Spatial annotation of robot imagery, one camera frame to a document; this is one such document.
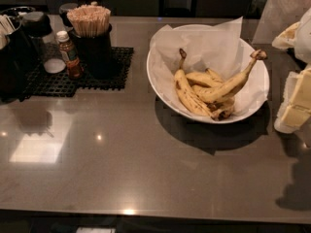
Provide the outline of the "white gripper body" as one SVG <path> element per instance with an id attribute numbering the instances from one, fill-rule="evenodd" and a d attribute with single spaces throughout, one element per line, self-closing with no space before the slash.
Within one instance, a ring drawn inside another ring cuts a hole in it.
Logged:
<path id="1" fill-rule="evenodd" d="M 307 64 L 311 63 L 311 8 L 302 16 L 295 31 L 294 55 Z"/>

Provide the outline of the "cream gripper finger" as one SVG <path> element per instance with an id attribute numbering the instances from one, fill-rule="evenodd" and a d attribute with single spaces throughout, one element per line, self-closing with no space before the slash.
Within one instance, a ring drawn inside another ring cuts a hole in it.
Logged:
<path id="1" fill-rule="evenodd" d="M 293 48 L 295 46 L 295 32 L 298 27 L 299 23 L 296 22 L 286 28 L 272 41 L 272 46 L 279 50 L 287 50 Z"/>
<path id="2" fill-rule="evenodd" d="M 311 117 L 311 69 L 290 72 L 274 128 L 286 134 L 297 131 Z"/>

